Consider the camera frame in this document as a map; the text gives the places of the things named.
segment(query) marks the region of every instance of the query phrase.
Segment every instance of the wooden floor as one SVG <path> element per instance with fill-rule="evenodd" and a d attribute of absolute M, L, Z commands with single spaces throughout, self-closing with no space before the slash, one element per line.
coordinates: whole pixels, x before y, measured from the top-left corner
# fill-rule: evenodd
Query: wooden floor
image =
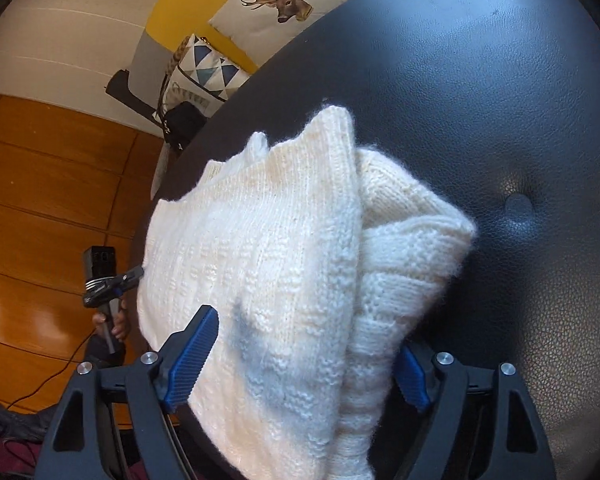
<path fill-rule="evenodd" d="M 120 124 L 0 97 L 0 403 L 61 370 L 92 330 L 82 252 L 112 245 L 126 269 L 161 145 Z M 57 402 L 74 369 L 18 409 Z"/>

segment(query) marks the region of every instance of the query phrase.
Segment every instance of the yellow fabric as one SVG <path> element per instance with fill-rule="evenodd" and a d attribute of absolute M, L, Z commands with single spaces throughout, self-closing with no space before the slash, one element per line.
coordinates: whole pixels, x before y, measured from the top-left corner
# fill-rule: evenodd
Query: yellow fabric
<path fill-rule="evenodd" d="M 158 0 L 149 16 L 146 31 L 163 47 L 175 52 L 184 37 L 197 34 L 246 72 L 258 67 L 234 42 L 208 24 L 227 0 Z"/>

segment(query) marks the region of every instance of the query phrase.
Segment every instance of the knitted fabric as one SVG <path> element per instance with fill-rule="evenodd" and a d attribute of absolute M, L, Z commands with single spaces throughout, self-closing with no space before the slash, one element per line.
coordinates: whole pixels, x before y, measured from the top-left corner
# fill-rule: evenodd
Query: knitted fabric
<path fill-rule="evenodd" d="M 346 110 L 269 149 L 210 161 L 148 230 L 139 322 L 154 349 L 200 304 L 218 340 L 189 399 L 251 480 L 370 479 L 404 336 L 468 252 L 461 212 L 373 150 Z"/>

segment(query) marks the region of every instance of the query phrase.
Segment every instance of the hand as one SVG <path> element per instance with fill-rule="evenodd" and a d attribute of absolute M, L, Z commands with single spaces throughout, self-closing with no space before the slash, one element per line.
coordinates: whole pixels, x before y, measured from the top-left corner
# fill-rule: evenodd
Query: hand
<path fill-rule="evenodd" d="M 96 312 L 93 314 L 93 325 L 96 327 L 96 334 L 100 337 L 104 337 L 104 331 L 106 329 L 106 318 L 103 313 Z M 131 330 L 131 323 L 129 323 L 129 318 L 126 313 L 126 303 L 125 300 L 120 302 L 120 310 L 113 317 L 113 329 L 111 330 L 111 335 L 113 335 L 119 341 L 124 341 L 126 337 L 129 335 Z"/>

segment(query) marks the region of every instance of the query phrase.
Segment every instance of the deer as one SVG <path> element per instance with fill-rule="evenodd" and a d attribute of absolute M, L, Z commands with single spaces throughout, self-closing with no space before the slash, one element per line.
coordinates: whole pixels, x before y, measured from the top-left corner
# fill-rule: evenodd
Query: deer
<path fill-rule="evenodd" d="M 252 2 L 240 0 L 245 7 L 252 7 L 253 10 L 262 6 L 275 7 L 278 9 L 278 23 L 286 23 L 292 17 L 296 17 L 299 22 L 304 22 L 314 9 L 304 0 L 253 0 Z"/>

